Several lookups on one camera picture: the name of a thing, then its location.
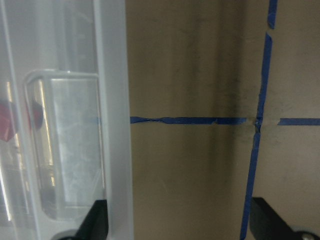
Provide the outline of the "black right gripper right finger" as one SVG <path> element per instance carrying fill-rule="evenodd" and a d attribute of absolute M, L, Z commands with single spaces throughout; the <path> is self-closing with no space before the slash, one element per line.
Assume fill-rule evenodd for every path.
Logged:
<path fill-rule="evenodd" d="M 310 239 L 310 233 L 294 231 L 262 197 L 251 199 L 249 229 L 256 240 Z"/>

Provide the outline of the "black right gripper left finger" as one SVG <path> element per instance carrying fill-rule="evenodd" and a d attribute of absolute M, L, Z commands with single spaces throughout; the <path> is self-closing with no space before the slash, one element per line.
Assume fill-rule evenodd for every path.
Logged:
<path fill-rule="evenodd" d="M 106 240 L 109 232 L 107 200 L 96 200 L 75 233 L 75 240 Z"/>

